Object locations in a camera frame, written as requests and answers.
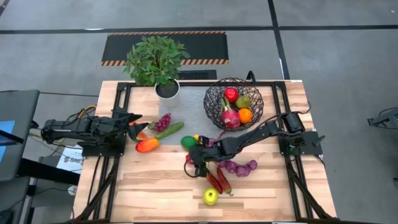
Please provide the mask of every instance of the black wire basket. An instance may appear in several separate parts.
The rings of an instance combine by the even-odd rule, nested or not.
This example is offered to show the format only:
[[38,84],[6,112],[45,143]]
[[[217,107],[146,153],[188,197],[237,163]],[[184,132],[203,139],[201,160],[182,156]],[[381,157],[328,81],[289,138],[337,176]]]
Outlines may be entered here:
[[[221,114],[223,112],[221,105],[221,98],[224,97],[224,90],[228,87],[237,89],[239,96],[250,97],[250,107],[252,113],[252,120],[248,123],[241,123],[238,129],[227,128],[224,125]],[[264,108],[264,102],[259,90],[252,85],[252,83],[242,80],[240,78],[224,78],[217,81],[206,91],[205,98],[203,99],[203,105],[205,107],[206,115],[211,119],[213,124],[218,128],[225,131],[242,131],[253,126],[258,122],[262,116],[262,109]],[[235,111],[239,111],[234,103],[231,103],[231,108]]]

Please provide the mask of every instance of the caution tape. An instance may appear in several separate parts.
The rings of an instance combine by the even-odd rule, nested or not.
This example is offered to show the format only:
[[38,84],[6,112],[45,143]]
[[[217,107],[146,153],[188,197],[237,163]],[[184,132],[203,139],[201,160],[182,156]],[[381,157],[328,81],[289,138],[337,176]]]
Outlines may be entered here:
[[[102,66],[124,66],[125,60],[102,61]],[[226,59],[183,59],[181,65],[225,65],[229,60]]]
[[183,32],[124,32],[108,35],[170,35],[170,34],[225,34],[225,31],[183,31]]

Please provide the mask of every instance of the gray floor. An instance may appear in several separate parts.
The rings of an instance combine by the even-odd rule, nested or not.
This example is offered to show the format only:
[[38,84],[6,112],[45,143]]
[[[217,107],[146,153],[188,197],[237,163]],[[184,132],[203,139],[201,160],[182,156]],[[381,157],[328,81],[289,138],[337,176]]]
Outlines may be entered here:
[[[280,26],[398,24],[393,0],[274,2]],[[0,29],[9,30],[270,25],[266,0],[11,0],[0,17]],[[370,128],[366,119],[398,106],[398,30],[281,35],[290,77],[304,81],[315,126],[326,135],[322,145],[338,216],[396,223],[398,189],[392,178],[398,177],[397,132]],[[244,78],[253,70],[258,79],[282,78],[273,31],[227,36],[228,65],[187,65],[182,70],[217,69],[219,78]],[[35,88],[97,95],[103,80],[129,78],[121,67],[100,66],[105,42],[106,34],[0,35],[0,91]],[[46,119],[65,119],[95,103],[96,98],[41,95],[35,120],[42,125]],[[37,160],[51,153],[29,140],[24,156]],[[69,208],[40,209],[34,223],[65,221]]]

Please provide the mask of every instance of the green plant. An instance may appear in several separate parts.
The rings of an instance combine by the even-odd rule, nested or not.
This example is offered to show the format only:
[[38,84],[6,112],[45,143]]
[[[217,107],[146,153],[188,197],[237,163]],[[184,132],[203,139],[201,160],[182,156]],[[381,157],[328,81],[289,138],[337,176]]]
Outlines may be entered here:
[[138,85],[171,84],[178,79],[181,56],[190,58],[184,45],[168,37],[142,36],[142,42],[132,46],[127,54],[124,73],[130,74]]

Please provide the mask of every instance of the wooden tabletop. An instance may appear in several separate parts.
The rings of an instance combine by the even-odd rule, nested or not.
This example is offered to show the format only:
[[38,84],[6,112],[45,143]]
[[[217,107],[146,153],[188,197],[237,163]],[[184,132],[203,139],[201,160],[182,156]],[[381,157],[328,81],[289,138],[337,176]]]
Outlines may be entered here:
[[[308,109],[301,81],[285,81],[292,111]],[[105,81],[99,94],[96,115],[111,116],[117,81]],[[271,88],[258,86],[264,101],[262,120],[275,115]],[[279,94],[281,108],[282,95]],[[143,114],[140,122],[158,119],[159,100],[153,87],[134,87],[128,112]],[[300,115],[306,129],[313,129],[310,113]],[[120,159],[113,202],[112,222],[220,222],[220,221],[293,221],[294,212],[284,158],[279,153],[277,138],[267,138],[238,154],[233,160],[245,164],[257,160],[259,167],[248,177],[236,177],[224,172],[234,196],[219,195],[216,205],[203,203],[202,194],[211,185],[204,178],[190,178],[183,171],[187,154],[181,146],[159,146],[139,154],[133,141],[127,140],[125,154]],[[328,180],[322,163],[314,156],[302,156],[309,191],[327,213],[336,216]],[[80,214],[86,207],[88,192],[97,157],[85,159],[73,209]],[[98,166],[95,194],[101,172]],[[302,194],[297,189],[301,214],[305,217]],[[106,197],[101,204],[104,217]]]

